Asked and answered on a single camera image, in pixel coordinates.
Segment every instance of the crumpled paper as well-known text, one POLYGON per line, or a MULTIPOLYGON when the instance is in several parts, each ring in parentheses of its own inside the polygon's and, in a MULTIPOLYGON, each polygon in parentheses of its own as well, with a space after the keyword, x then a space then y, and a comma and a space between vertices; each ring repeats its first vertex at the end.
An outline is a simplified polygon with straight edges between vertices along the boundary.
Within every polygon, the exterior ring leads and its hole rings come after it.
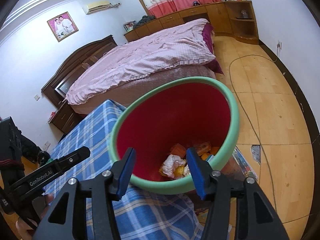
POLYGON ((176 168, 179 166, 184 166, 185 164, 186 160, 181 159, 177 155, 170 154, 162 165, 162 172, 169 178, 174 179, 174 171, 176 168))
POLYGON ((188 164, 184 167, 184 170, 183 170, 183 176, 186 177, 190 174, 190 170, 189 170, 189 167, 188 167, 188 164))

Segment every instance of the clothes pile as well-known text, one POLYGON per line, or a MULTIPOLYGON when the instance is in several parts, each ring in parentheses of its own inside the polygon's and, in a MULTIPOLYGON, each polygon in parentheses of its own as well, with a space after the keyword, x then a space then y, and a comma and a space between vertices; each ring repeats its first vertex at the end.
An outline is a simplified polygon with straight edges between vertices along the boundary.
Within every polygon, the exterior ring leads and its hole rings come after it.
POLYGON ((133 29, 136 29, 136 28, 138 28, 139 26, 144 25, 144 24, 146 24, 147 22, 154 20, 155 18, 156 18, 156 17, 155 17, 154 15, 145 15, 145 16, 142 16, 142 19, 141 19, 140 21, 138 21, 138 22, 133 26, 133 29))

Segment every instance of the corner shelf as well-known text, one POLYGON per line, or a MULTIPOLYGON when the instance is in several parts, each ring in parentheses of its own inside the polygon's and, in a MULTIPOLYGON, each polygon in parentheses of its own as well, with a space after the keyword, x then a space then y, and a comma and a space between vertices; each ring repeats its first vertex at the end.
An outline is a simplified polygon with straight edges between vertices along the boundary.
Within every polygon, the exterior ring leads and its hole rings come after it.
POLYGON ((244 34, 244 33, 235 33, 235 36, 246 39, 246 40, 258 40, 258 37, 251 35, 251 34, 244 34))
POLYGON ((236 40, 250 44, 259 44, 258 28, 251 1, 229 1, 225 3, 232 31, 236 40), (245 10, 251 19, 242 19, 245 10))
POLYGON ((253 19, 237 19, 235 17, 230 18, 233 21, 254 22, 253 19))

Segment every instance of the screw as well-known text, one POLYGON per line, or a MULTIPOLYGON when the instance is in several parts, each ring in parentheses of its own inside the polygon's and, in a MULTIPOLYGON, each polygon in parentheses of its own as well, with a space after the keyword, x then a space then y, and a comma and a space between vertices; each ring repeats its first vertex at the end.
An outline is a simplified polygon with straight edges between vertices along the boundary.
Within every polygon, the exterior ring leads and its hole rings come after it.
POLYGON ((254 179, 254 178, 251 178, 251 177, 247 177, 247 182, 248 182, 249 184, 253 184, 253 183, 255 183, 255 179, 254 179))
POLYGON ((214 177, 219 177, 221 175, 221 172, 220 171, 212 171, 212 176, 214 177))
POLYGON ((70 185, 76 184, 76 182, 77 182, 77 179, 76 179, 76 178, 71 178, 71 179, 68 180, 68 183, 69 183, 70 185))
POLYGON ((108 177, 108 176, 110 176, 111 175, 111 171, 109 171, 109 170, 106 170, 106 171, 103 171, 102 172, 102 176, 103 177, 108 177))

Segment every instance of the power outlet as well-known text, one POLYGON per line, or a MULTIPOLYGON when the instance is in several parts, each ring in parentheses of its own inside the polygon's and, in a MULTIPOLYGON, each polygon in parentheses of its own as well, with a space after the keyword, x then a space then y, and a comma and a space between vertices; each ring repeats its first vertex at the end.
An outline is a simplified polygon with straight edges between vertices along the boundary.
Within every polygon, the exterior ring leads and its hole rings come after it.
POLYGON ((277 48, 279 48, 279 50, 282 49, 282 42, 278 40, 278 43, 277 43, 277 48))

